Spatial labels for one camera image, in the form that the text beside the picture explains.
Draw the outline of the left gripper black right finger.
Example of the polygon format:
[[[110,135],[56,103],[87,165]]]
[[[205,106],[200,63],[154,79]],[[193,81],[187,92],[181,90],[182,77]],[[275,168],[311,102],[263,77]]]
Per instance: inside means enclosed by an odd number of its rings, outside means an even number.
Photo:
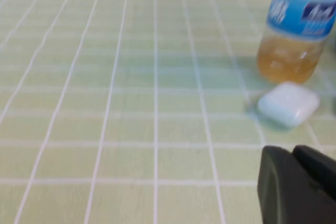
[[[304,170],[335,200],[335,160],[306,145],[297,145],[292,151]]]

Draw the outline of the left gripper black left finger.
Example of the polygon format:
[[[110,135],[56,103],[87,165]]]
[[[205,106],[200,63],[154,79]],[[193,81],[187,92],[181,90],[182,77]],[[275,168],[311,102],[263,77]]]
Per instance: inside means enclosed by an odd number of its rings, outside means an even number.
[[[257,193],[263,223],[335,223],[335,200],[284,148],[262,149]]]

